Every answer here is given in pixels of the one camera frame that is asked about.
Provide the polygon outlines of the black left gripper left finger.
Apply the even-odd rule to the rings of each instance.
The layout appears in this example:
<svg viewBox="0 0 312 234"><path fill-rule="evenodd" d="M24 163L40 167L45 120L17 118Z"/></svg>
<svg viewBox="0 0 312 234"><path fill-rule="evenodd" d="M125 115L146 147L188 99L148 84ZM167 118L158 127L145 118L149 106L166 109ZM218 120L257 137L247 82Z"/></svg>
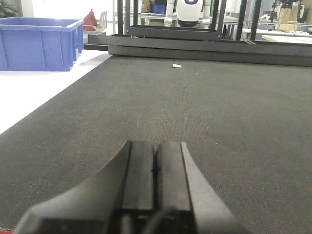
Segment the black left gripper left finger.
<svg viewBox="0 0 312 234"><path fill-rule="evenodd" d="M32 206L18 223L17 234L117 233L124 212L153 210L153 145L126 141L109 163L74 188Z"/></svg>

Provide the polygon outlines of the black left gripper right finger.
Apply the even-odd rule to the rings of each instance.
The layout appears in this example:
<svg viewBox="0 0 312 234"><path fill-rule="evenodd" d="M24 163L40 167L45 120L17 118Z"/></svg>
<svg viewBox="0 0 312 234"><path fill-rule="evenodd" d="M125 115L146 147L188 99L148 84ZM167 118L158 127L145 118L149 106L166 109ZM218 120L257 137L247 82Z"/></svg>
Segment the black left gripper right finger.
<svg viewBox="0 0 312 234"><path fill-rule="evenodd" d="M158 204L174 208L192 234L242 234L244 227L207 182L184 142L163 141L158 159Z"/></svg>

